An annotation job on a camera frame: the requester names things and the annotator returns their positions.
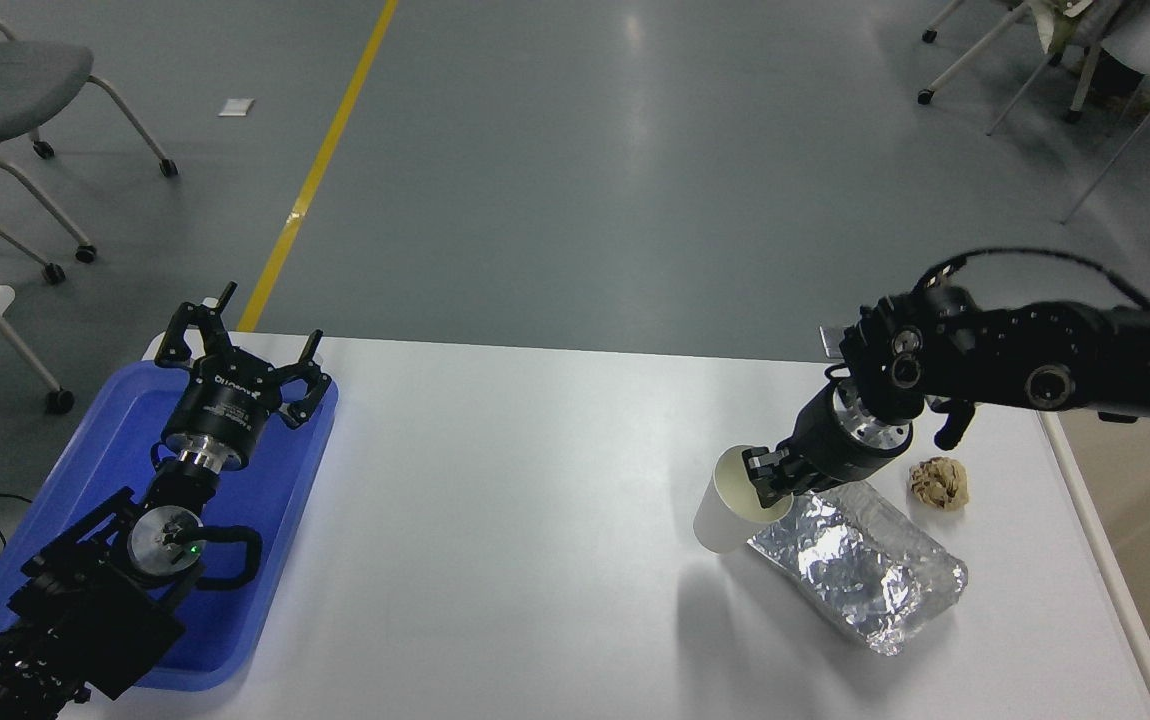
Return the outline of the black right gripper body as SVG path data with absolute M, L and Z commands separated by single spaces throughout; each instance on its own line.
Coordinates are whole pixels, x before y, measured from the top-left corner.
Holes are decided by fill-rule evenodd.
M 869 413 L 854 386 L 825 386 L 796 415 L 793 432 L 780 443 L 789 451 L 787 492 L 823 492 L 869 478 L 903 454 L 903 426 Z

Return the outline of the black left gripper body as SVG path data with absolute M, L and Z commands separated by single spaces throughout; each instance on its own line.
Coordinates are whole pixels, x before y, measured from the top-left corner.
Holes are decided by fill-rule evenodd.
M 268 361 L 243 350 L 201 357 L 190 368 L 185 393 L 164 424 L 162 441 L 181 454 L 187 441 L 204 438 L 227 449 L 224 469 L 240 470 L 250 465 L 281 404 L 281 383 Z

